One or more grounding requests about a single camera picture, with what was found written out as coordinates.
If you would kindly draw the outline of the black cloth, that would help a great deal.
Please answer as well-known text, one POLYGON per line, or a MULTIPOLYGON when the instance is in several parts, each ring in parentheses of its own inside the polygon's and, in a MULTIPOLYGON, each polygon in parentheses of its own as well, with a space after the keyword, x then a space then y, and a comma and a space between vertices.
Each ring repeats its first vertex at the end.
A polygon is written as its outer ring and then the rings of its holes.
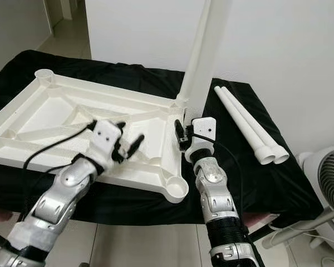
MULTIPOLYGON (((182 71, 67 58, 26 50, 18 53, 0 71, 0 110, 34 81, 35 71, 39 69, 50 69, 61 76, 165 98, 177 96, 184 76, 182 71)), ((228 175, 233 198, 243 201, 244 214, 277 214, 277 221, 287 225, 314 219, 322 213, 316 191, 294 158, 275 165, 257 163, 246 139, 212 92, 203 114, 217 120, 217 140, 222 146, 217 148, 215 155, 228 175)), ((166 201, 159 193, 98 182, 77 204, 73 219, 130 226, 202 224, 195 176, 188 173, 185 180, 190 191, 178 204, 166 201)), ((31 199, 36 199, 52 181, 51 175, 43 175, 39 171, 23 174, 19 168, 0 165, 0 209, 22 211, 24 189, 32 187, 31 199)))

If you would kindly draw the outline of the white door frame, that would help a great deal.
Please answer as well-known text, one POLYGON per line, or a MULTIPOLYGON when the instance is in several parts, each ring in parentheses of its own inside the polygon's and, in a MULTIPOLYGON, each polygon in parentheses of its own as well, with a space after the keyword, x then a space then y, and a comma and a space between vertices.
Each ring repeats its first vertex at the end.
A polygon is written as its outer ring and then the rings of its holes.
POLYGON ((73 20, 76 0, 43 0, 47 18, 51 26, 63 20, 73 20))

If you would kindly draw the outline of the white pedestal fan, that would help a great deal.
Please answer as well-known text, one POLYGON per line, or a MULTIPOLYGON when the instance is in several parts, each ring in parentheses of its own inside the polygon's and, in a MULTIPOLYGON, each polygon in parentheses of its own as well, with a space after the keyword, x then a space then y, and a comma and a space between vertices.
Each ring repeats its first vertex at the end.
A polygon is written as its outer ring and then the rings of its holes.
POLYGON ((296 160, 311 181, 324 211, 312 220, 299 221, 282 229, 276 228, 261 244, 265 249, 270 249, 296 236, 309 235, 310 231, 316 231, 319 227, 329 226, 332 227, 332 238, 327 235, 313 235, 311 246, 314 248, 321 243, 327 243, 334 249, 334 146, 317 152, 300 153, 296 160))

